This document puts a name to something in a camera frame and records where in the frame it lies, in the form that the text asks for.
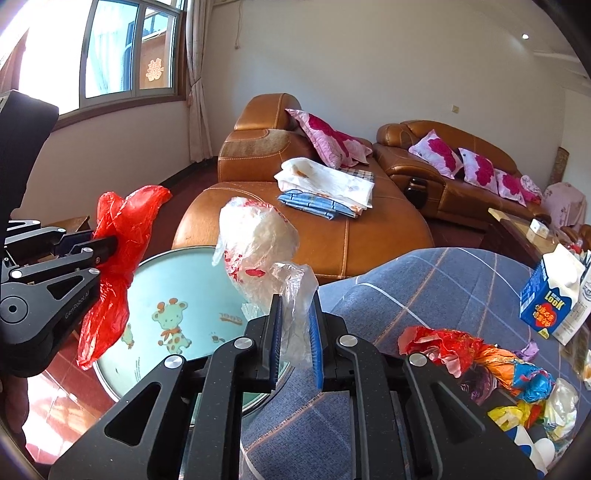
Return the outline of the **red orange snack wrapper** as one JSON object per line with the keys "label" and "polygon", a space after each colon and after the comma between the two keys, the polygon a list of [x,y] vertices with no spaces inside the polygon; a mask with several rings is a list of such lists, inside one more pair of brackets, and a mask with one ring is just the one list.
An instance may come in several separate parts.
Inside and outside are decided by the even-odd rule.
{"label": "red orange snack wrapper", "polygon": [[546,400],[555,385],[545,369],[464,331],[407,327],[399,336],[398,348],[401,355],[424,354],[457,379],[473,366],[482,367],[513,397],[527,403]]}

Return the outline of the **white tall milk carton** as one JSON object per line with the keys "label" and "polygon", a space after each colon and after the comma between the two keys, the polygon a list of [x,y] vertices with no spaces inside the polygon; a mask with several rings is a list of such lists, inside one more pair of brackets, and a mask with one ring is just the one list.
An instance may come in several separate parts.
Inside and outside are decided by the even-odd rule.
{"label": "white tall milk carton", "polygon": [[590,315],[590,251],[585,251],[582,259],[585,271],[580,279],[578,301],[553,333],[563,346],[571,341]]}

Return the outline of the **light blue cartoon trash bin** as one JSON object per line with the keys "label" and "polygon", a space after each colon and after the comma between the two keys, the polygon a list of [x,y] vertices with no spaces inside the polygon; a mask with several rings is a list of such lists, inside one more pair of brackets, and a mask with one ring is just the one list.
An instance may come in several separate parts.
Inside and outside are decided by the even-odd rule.
{"label": "light blue cartoon trash bin", "polygon": [[125,329],[93,369],[117,401],[171,354],[206,357],[245,334],[245,300],[224,267],[211,264],[214,248],[169,250],[142,261],[127,291]]}

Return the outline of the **folded white cloth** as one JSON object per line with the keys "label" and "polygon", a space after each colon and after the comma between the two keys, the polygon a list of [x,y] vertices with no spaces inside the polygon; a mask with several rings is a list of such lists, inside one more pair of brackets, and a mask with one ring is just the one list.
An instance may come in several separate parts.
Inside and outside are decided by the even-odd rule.
{"label": "folded white cloth", "polygon": [[374,182],[305,157],[295,157],[280,165],[274,175],[281,192],[300,190],[338,202],[356,214],[373,207]]}

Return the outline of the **pink pillow on sofa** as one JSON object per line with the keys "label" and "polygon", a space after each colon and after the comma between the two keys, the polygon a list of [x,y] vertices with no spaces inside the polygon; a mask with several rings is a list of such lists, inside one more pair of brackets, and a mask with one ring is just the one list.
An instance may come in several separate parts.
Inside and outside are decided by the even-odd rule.
{"label": "pink pillow on sofa", "polygon": [[460,155],[464,164],[464,181],[498,194],[496,171],[493,163],[483,155],[460,148]]}
{"label": "pink pillow on sofa", "polygon": [[514,176],[500,169],[495,170],[498,195],[504,199],[511,200],[526,206],[523,196],[521,182]]}
{"label": "pink pillow on sofa", "polygon": [[412,155],[434,167],[441,176],[454,179],[463,169],[463,162],[452,148],[432,129],[409,148]]}

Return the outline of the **brown leather chaise sofa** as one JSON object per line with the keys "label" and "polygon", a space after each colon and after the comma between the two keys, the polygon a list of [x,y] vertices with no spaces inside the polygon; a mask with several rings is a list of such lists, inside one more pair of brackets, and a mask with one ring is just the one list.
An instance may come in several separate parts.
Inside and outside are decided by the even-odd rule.
{"label": "brown leather chaise sofa", "polygon": [[310,265],[321,283],[361,275],[408,252],[433,247],[426,221],[374,156],[359,167],[374,182],[372,206],[360,213],[342,200],[277,183],[274,177],[284,161],[318,158],[288,113],[300,106],[287,93],[257,95],[246,104],[219,151],[216,184],[185,211],[173,247],[214,246],[219,212],[233,197],[276,206],[300,236],[295,262]]}

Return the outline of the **red plastic bag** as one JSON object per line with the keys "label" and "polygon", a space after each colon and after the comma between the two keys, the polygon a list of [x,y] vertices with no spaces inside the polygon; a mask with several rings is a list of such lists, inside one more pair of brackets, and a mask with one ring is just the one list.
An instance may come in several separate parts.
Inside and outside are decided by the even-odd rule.
{"label": "red plastic bag", "polygon": [[97,203],[95,240],[113,237],[115,253],[98,266],[100,292],[82,321],[77,366],[88,370],[123,334],[129,309],[127,291],[147,246],[160,207],[172,198],[160,185],[143,186],[126,197],[103,193]]}

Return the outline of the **folded blue striped cloth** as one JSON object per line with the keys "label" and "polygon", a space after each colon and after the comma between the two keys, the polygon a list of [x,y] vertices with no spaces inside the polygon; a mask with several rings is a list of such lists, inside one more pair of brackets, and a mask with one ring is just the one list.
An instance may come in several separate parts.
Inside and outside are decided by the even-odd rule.
{"label": "folded blue striped cloth", "polygon": [[339,202],[335,202],[335,200],[297,189],[280,193],[277,200],[290,208],[294,208],[305,213],[310,213],[328,220],[334,220],[339,216],[352,219],[358,217],[354,210],[342,205]]}

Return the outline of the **pink pillow right on sofa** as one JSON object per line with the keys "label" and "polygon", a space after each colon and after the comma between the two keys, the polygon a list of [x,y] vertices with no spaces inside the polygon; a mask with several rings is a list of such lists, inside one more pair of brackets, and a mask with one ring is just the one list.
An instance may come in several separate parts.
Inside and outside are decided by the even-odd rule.
{"label": "pink pillow right on sofa", "polygon": [[500,169],[495,170],[498,195],[504,199],[511,200],[526,206],[523,196],[521,182],[514,176]]}

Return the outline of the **pink floral pillow on chaise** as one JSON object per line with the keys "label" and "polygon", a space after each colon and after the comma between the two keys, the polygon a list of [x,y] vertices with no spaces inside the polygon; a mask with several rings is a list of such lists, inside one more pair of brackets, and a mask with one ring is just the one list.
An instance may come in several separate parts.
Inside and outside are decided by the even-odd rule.
{"label": "pink floral pillow on chaise", "polygon": [[367,145],[344,132],[335,130],[325,120],[303,110],[287,109],[315,147],[318,157],[332,169],[353,168],[358,164],[368,165],[373,153]]}

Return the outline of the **blue Look milk carton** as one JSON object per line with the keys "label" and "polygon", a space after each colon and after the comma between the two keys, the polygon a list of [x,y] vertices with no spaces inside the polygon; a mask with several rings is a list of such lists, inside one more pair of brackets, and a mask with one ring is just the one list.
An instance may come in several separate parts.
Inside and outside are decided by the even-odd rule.
{"label": "blue Look milk carton", "polygon": [[574,313],[584,271],[561,244],[544,254],[520,293],[520,319],[544,339],[554,337],[566,346],[578,330]]}

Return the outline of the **wooden coffee table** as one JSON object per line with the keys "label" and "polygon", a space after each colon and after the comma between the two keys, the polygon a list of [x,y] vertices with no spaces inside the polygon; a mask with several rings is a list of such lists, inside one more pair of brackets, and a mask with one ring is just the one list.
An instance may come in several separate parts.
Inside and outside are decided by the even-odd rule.
{"label": "wooden coffee table", "polygon": [[480,249],[511,258],[534,269],[546,253],[553,252],[560,243],[551,234],[546,238],[530,229],[530,223],[514,215],[489,208],[493,218],[480,244]]}

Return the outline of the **white green plastic bag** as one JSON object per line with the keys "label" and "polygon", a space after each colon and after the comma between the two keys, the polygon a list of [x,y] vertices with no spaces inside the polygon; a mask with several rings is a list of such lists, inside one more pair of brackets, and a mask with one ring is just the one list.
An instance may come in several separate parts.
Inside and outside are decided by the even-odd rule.
{"label": "white green plastic bag", "polygon": [[546,400],[543,415],[544,429],[552,441],[565,439],[574,429],[578,400],[579,396],[574,386],[558,378]]}

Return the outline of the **pink cloth covered object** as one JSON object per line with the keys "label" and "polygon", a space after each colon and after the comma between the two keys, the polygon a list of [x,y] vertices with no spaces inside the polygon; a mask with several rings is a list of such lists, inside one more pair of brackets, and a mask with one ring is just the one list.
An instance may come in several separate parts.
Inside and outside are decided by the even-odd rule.
{"label": "pink cloth covered object", "polygon": [[550,215],[551,226],[555,230],[578,228],[585,223],[586,196],[568,182],[549,185],[543,193],[542,207]]}

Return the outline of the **clear white plastic bag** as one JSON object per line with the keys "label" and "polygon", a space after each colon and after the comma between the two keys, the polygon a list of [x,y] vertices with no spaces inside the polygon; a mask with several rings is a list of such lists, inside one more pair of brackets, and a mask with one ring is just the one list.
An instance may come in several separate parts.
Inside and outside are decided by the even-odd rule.
{"label": "clear white plastic bag", "polygon": [[219,212],[218,239],[211,264],[222,263],[242,295],[249,320],[270,313],[273,295],[283,301],[280,360],[311,367],[310,314],[318,280],[308,265],[294,263],[297,229],[273,205],[233,197]]}

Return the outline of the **white tissue box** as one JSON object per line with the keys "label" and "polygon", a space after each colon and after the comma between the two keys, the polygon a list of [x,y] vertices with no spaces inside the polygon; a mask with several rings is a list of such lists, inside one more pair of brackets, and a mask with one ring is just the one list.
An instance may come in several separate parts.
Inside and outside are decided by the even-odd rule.
{"label": "white tissue box", "polygon": [[540,237],[547,239],[550,231],[547,225],[538,219],[533,219],[529,225],[527,236],[530,238]]}

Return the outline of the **pink pillow left on sofa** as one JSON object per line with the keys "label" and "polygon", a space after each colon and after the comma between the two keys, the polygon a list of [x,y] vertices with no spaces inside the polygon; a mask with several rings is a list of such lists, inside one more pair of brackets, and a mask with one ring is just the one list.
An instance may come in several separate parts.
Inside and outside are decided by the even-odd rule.
{"label": "pink pillow left on sofa", "polygon": [[454,179],[463,169],[463,162],[452,148],[432,129],[409,148],[412,155],[434,167],[441,176]]}

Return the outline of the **purple crumpled wrapper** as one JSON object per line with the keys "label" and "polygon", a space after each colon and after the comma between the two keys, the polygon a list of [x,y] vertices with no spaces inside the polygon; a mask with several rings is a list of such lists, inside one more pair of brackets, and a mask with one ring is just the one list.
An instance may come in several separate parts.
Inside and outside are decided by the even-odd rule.
{"label": "purple crumpled wrapper", "polygon": [[538,353],[539,347],[534,340],[530,340],[522,349],[514,352],[520,360],[528,363],[533,363]]}

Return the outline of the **window with frame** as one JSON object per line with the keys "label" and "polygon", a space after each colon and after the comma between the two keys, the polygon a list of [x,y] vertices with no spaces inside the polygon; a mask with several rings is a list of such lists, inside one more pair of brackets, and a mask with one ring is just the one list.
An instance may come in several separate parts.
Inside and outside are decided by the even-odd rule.
{"label": "window with frame", "polygon": [[1,89],[72,121],[187,95],[183,1],[4,1]]}

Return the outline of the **brown leather long sofa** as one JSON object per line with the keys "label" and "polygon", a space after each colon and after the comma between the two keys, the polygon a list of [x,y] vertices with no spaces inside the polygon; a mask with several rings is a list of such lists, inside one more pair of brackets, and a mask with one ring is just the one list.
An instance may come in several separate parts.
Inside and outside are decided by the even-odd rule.
{"label": "brown leather long sofa", "polygon": [[528,202],[522,206],[472,185],[464,180],[463,171],[452,179],[446,178],[434,166],[412,154],[410,148],[430,132],[437,133],[454,152],[464,148],[481,154],[491,160],[495,168],[515,178],[521,177],[516,163],[505,151],[454,126],[431,120],[385,124],[377,131],[375,156],[423,216],[478,230],[486,230],[492,222],[491,208],[527,221],[536,218],[546,224],[551,222],[550,214],[539,204]]}

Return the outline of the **pink pillow middle on sofa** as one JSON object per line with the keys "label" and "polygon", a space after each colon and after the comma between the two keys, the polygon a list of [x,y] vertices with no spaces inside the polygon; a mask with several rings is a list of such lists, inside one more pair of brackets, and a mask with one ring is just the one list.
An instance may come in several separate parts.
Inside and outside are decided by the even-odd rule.
{"label": "pink pillow middle on sofa", "polygon": [[496,171],[493,163],[483,155],[460,148],[460,155],[464,164],[464,181],[498,194]]}

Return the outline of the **beige curtain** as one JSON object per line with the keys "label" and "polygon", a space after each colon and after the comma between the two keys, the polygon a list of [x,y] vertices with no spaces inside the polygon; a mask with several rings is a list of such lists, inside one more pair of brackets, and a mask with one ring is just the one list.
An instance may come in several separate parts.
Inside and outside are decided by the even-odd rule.
{"label": "beige curtain", "polygon": [[199,163],[212,156],[204,96],[204,58],[213,1],[191,0],[186,6],[188,147],[190,161]]}

